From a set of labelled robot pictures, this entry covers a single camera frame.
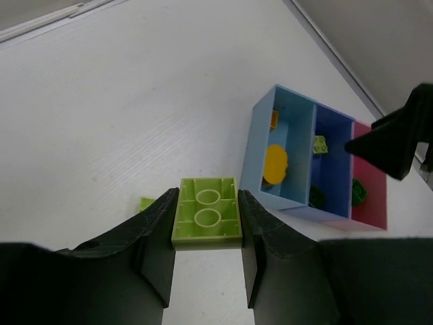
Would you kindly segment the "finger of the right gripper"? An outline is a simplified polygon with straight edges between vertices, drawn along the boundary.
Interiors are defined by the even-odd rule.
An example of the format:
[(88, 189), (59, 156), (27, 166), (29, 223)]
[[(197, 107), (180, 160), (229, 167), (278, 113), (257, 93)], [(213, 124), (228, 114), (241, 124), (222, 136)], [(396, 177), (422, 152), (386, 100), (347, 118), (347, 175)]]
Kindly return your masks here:
[(428, 144), (421, 170), (432, 172), (432, 84), (415, 87), (405, 105), (371, 125), (371, 131), (350, 140), (344, 149), (394, 179), (409, 173), (418, 143)]

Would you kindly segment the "small green lego brick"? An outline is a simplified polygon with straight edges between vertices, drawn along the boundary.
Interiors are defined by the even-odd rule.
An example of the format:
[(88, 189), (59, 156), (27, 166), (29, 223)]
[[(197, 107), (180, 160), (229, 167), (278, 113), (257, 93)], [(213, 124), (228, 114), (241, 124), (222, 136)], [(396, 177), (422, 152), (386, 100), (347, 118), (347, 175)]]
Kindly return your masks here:
[(352, 180), (352, 206), (356, 207), (360, 205), (366, 197), (367, 190), (358, 179), (354, 178)]

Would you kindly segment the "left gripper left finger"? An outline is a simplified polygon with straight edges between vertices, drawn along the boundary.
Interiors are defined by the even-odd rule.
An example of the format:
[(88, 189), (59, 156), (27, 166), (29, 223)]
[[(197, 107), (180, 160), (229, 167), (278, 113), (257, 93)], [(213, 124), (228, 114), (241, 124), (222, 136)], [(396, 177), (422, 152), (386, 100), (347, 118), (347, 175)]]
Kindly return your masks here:
[(170, 302), (179, 191), (74, 249), (1, 245), (2, 324), (160, 324)]

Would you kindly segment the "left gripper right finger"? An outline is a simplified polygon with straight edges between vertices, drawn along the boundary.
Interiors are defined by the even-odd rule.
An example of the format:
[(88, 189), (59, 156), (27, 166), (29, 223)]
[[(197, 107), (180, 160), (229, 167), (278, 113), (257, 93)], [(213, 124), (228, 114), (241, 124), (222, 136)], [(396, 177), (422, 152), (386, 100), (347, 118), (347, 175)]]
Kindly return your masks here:
[(238, 193), (257, 324), (431, 324), (432, 240), (314, 241)]

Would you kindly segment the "orange square lego brick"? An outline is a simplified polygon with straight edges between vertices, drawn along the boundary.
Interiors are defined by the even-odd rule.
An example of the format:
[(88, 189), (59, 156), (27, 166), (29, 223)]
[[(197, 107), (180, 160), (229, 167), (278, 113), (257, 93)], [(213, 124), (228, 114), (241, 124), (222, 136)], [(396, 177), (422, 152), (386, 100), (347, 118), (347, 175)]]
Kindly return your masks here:
[(279, 112), (277, 110), (273, 110), (271, 115), (271, 125), (270, 125), (271, 131), (276, 130), (278, 124), (278, 118), (279, 118)]

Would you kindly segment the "pale yellow lego brick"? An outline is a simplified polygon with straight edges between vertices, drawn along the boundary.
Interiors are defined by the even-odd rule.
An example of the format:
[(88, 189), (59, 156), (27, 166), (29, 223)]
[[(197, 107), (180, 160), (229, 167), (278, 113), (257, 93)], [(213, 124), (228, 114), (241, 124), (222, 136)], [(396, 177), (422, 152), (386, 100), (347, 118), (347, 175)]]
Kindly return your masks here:
[(171, 243), (176, 251), (239, 248), (242, 223), (234, 177), (184, 178)]

